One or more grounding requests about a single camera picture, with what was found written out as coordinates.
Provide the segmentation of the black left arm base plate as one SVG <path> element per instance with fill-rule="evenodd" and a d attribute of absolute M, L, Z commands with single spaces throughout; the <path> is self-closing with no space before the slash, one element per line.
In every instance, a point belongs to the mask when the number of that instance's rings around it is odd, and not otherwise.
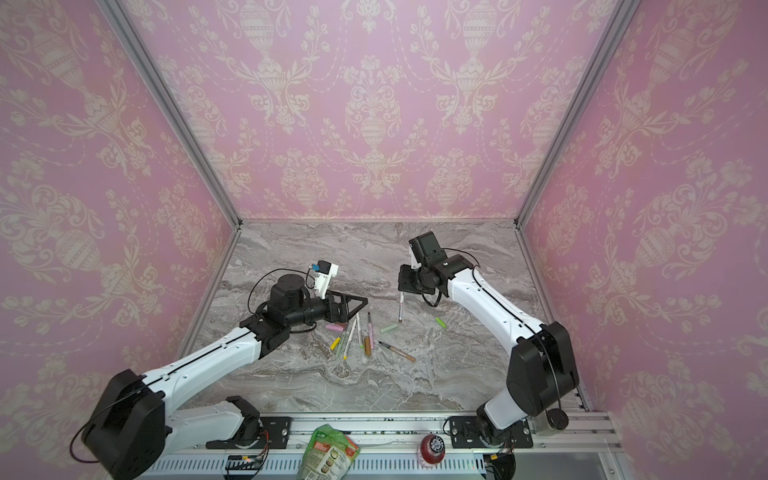
<path fill-rule="evenodd" d="M 233 438 L 209 441 L 208 450 L 255 449 L 285 450 L 290 439 L 292 418 L 288 416 L 261 417 L 258 422 L 247 420 L 245 427 L 240 427 Z"/>

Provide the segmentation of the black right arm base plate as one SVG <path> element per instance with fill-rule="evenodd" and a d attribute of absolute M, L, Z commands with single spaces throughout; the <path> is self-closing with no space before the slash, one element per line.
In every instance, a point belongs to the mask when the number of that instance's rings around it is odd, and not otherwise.
<path fill-rule="evenodd" d="M 450 416 L 445 431 L 453 448 L 528 449 L 534 444 L 526 420 L 520 420 L 500 430 L 489 420 L 476 416 Z"/>

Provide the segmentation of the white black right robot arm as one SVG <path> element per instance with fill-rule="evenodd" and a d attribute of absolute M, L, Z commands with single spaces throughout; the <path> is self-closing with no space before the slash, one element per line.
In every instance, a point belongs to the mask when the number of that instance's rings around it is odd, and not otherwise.
<path fill-rule="evenodd" d="M 569 426 L 562 398 L 578 387 L 579 378 L 570 334 L 563 325 L 544 323 L 518 308 L 461 255 L 432 266 L 401 265 L 398 290 L 435 294 L 459 304 L 508 354 L 504 386 L 476 411 L 483 441 L 500 445 L 510 427 L 539 415 L 556 431 Z"/>

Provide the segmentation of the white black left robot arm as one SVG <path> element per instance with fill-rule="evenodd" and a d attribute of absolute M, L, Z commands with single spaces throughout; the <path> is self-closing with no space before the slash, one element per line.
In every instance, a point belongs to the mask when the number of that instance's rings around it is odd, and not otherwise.
<path fill-rule="evenodd" d="M 108 382 L 76 438 L 113 479 L 135 479 L 161 457 L 209 443 L 249 449 L 267 440 L 260 412 L 241 396 L 205 407 L 185 403 L 231 372 L 255 363 L 291 335 L 320 322 L 346 323 L 368 304 L 363 296 L 309 290 L 297 274 L 281 276 L 269 297 L 221 339 L 143 374 L 126 369 Z"/>

